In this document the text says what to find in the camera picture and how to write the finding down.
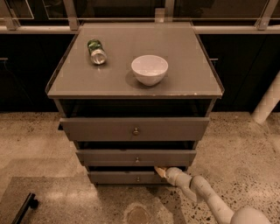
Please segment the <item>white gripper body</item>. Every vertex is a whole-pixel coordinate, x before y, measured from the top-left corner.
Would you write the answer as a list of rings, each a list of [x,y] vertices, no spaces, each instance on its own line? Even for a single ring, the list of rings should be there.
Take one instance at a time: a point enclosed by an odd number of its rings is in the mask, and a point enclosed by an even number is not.
[[[166,179],[172,186],[182,186],[187,181],[186,174],[177,167],[166,171]]]

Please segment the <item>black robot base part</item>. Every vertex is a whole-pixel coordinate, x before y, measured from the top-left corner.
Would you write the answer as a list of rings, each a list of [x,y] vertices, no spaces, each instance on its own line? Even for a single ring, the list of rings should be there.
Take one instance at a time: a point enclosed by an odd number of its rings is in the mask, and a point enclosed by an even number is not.
[[[36,194],[30,192],[11,224],[20,224],[28,209],[36,209],[38,206],[39,201],[36,199]]]

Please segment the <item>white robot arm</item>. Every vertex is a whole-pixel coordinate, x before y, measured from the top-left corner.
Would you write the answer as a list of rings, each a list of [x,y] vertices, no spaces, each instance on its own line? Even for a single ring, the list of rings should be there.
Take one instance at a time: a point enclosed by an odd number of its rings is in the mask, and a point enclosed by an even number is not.
[[[280,72],[253,112],[253,120],[263,123],[280,101]],[[200,203],[204,200],[218,224],[271,224],[259,210],[245,206],[234,212],[202,177],[192,177],[177,167],[158,167],[155,170],[172,186],[177,186],[190,200]]]

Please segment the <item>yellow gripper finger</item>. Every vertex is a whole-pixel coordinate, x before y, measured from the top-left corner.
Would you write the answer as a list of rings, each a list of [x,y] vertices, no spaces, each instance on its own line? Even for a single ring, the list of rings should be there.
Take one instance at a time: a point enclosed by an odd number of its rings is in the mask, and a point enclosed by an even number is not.
[[[164,179],[166,178],[166,171],[167,171],[166,167],[155,166],[155,171],[161,178]]]

